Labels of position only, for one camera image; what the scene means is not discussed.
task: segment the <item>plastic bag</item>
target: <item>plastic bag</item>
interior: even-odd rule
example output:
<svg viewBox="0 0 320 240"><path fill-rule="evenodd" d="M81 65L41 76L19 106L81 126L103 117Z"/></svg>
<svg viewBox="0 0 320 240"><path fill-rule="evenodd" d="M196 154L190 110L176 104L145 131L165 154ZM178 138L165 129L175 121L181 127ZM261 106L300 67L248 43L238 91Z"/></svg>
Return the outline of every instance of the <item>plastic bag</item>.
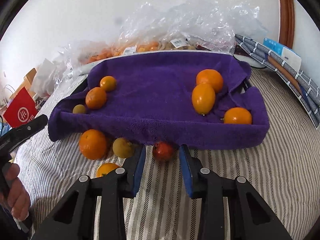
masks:
<svg viewBox="0 0 320 240"><path fill-rule="evenodd" d="M50 62L44 59L39 65L37 73L33 78L30 90L35 92L41 98L52 95L54 89L61 83L66 75L66 66L64 62Z"/></svg>
<svg viewBox="0 0 320 240"><path fill-rule="evenodd" d="M249 0L186 0L167 11L145 3L130 15L117 41L80 41L63 47L60 53L69 75L83 72L82 65L132 53L200 49L233 54L235 32L265 37L267 30L258 20L259 7Z"/></svg>
<svg viewBox="0 0 320 240"><path fill-rule="evenodd" d="M235 31L265 37L267 30L257 20L259 7L250 8L246 1L230 0L222 7L218 2L187 0L168 11L160 12L146 3L130 16L121 28L121 47L140 46L159 41L158 49L180 49L172 40L187 41L187 49L207 49L233 54Z"/></svg>

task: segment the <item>red bag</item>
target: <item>red bag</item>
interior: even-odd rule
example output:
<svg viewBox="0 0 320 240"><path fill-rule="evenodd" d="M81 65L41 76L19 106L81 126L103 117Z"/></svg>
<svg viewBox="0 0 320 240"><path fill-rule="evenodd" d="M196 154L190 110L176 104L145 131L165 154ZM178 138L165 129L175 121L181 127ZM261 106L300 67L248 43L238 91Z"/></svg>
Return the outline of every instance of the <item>red bag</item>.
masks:
<svg viewBox="0 0 320 240"><path fill-rule="evenodd" d="M10 103L3 117L11 127L15 128L33 120L37 113L36 103L23 87Z"/></svg>

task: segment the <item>purple towel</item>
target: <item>purple towel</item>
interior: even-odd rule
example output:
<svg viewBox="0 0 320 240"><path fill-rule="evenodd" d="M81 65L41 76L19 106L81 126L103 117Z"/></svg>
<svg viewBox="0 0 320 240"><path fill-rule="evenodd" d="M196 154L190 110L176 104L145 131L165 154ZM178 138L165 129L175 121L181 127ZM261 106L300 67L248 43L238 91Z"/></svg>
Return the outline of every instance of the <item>purple towel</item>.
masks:
<svg viewBox="0 0 320 240"><path fill-rule="evenodd" d="M202 116L193 109L191 93L197 74L207 68L221 73L224 86L212 111ZM97 129L144 144L168 141L199 149L253 147L265 138L269 120L256 87L240 94L250 74L247 63L224 54L175 51L112 58L91 70L86 90L56 105L49 119L49 137L56 141L72 132ZM117 88L108 93L105 106L73 114L73 107L85 104L88 90L99 86L107 75L116 78ZM237 106L251 112L252 125L223 124L224 113Z"/></svg>

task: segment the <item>red fruit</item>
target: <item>red fruit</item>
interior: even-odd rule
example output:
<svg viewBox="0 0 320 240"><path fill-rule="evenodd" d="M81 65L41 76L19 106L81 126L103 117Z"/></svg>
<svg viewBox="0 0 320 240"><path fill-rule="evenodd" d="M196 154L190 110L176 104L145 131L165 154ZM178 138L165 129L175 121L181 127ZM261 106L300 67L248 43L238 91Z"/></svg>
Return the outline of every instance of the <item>red fruit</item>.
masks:
<svg viewBox="0 0 320 240"><path fill-rule="evenodd" d="M157 161L169 161L174 154L174 148L166 142L156 142L153 145L152 155Z"/></svg>

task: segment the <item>bed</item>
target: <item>bed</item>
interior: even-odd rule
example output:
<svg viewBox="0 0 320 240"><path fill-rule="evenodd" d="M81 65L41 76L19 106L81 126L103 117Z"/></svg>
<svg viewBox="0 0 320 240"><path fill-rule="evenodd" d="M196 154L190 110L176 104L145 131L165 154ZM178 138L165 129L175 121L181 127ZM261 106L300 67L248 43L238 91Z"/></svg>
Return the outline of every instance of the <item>bed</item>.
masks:
<svg viewBox="0 0 320 240"><path fill-rule="evenodd" d="M50 116L55 105L85 78L80 76L71 85L60 85L39 114ZM275 73L252 70L250 82L260 89L270 120L263 143L247 149L194 150L191 154L220 176L249 179L292 238L303 239L320 215L320 133ZM31 198L32 234L81 175L94 178L101 164L124 162L112 153L102 160L86 159L79 152L79 137L72 134L53 143L45 127L17 152L19 177ZM127 239L196 239L201 201L187 197L179 158L160 164L151 152L152 147L147 146L137 197L124 199ZM99 207L98 199L94 239L99 239Z"/></svg>

